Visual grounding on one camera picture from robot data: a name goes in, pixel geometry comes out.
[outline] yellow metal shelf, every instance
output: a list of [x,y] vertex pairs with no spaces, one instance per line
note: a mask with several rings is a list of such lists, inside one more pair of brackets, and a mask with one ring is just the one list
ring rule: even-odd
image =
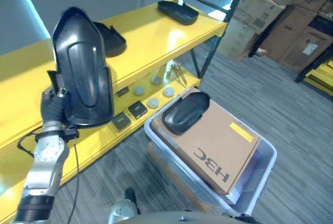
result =
[[309,77],[305,77],[304,81],[307,82],[307,83],[309,83],[309,84],[311,84],[311,85],[313,85],[313,86],[315,86],[315,87],[317,87],[318,89],[326,92],[330,96],[333,96],[333,90],[331,90],[331,89],[323,86],[322,84],[318,83],[317,81],[315,81],[315,80],[313,80],[313,79],[311,79]]
[[333,87],[333,72],[329,73],[325,69],[318,67],[306,74],[307,77],[315,77],[327,85]]
[[[178,57],[214,35],[227,23],[199,11],[197,21],[184,26],[152,4],[101,21],[113,25],[126,39],[127,49],[107,58],[113,92],[132,84],[169,60]],[[41,124],[42,91],[50,86],[47,70],[54,70],[51,41],[46,40],[8,53],[0,58],[0,157],[15,148],[19,137]]]
[[107,59],[115,92],[212,36],[223,33],[227,26],[202,11],[194,24],[185,26],[158,11],[157,4],[101,22],[114,26],[127,42],[124,53]]
[[[185,69],[183,69],[183,71],[188,88],[198,86],[200,84],[200,80],[198,78],[193,76]],[[131,120],[131,124],[124,130],[119,132],[112,123],[99,128],[80,130],[80,138],[76,141],[79,154],[80,170],[87,167],[98,157],[113,148],[121,140],[142,126],[148,117],[150,117],[163,105],[172,100],[176,95],[182,93],[185,90],[185,87],[183,87],[183,85],[181,85],[178,81],[167,77],[164,77],[163,83],[161,85],[153,85],[151,83],[151,77],[156,73],[157,70],[131,84],[129,86],[130,91],[122,97],[114,97],[116,110],[124,111]],[[133,95],[133,89],[137,85],[144,87],[145,94],[143,96]],[[163,90],[167,86],[171,86],[175,90],[175,95],[171,98],[167,98],[163,95]],[[160,105],[158,108],[151,109],[148,107],[147,101],[151,97],[156,97],[159,99]],[[128,107],[138,100],[140,100],[147,107],[148,112],[139,119],[135,119],[128,111]],[[29,150],[32,150],[35,146],[34,139],[29,138],[28,140],[24,141],[23,146]],[[63,176],[61,180],[62,184],[76,174],[75,153],[71,143],[69,146],[70,155],[63,167]],[[32,163],[33,159],[17,148],[14,148],[10,153],[7,153],[0,159],[0,223],[7,223],[14,217],[21,197],[25,177]]]

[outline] black metal shelf post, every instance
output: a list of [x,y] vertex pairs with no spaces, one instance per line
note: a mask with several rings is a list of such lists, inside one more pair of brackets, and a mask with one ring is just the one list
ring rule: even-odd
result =
[[[226,16],[223,21],[229,23],[240,0],[233,0],[229,10],[226,10],[226,9],[222,8],[221,6],[211,3],[207,0],[196,0],[196,1],[225,13]],[[199,79],[202,79],[205,72],[207,71],[208,66],[209,66],[211,60],[213,59],[216,49],[217,49],[221,39],[223,38],[223,36],[217,36],[217,35],[214,36],[213,44],[209,50],[208,56],[206,57],[201,70],[199,69],[194,49],[190,50],[191,55],[192,55],[192,60],[193,60],[194,66],[196,68],[197,76]]]

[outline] yellow label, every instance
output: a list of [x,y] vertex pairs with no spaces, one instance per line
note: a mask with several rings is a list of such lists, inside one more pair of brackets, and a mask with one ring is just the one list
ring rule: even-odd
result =
[[235,124],[234,122],[231,123],[230,127],[235,130],[237,133],[239,133],[243,138],[245,138],[248,142],[253,141],[253,136],[250,135],[248,132],[246,132],[244,129],[242,129],[240,126]]

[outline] black plastic tray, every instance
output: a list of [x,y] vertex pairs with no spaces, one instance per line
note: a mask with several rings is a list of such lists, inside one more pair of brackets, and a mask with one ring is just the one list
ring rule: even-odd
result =
[[95,26],[104,38],[105,54],[107,57],[115,57],[123,53],[126,49],[126,40],[110,26],[110,29],[100,22],[94,22]]
[[157,8],[167,16],[184,25],[193,24],[199,15],[196,10],[187,6],[185,3],[179,5],[175,2],[159,1],[157,3]]
[[209,100],[209,95],[204,92],[190,93],[168,108],[162,115],[162,121],[172,133],[182,135],[206,112]]

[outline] small black box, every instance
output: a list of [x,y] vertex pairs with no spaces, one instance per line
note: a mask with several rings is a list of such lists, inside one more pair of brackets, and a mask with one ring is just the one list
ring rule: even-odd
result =
[[130,119],[127,117],[127,115],[125,115],[124,112],[113,117],[111,121],[119,131],[123,130],[131,123]]
[[132,113],[135,119],[139,119],[147,112],[147,108],[140,101],[137,101],[129,107],[129,111]]

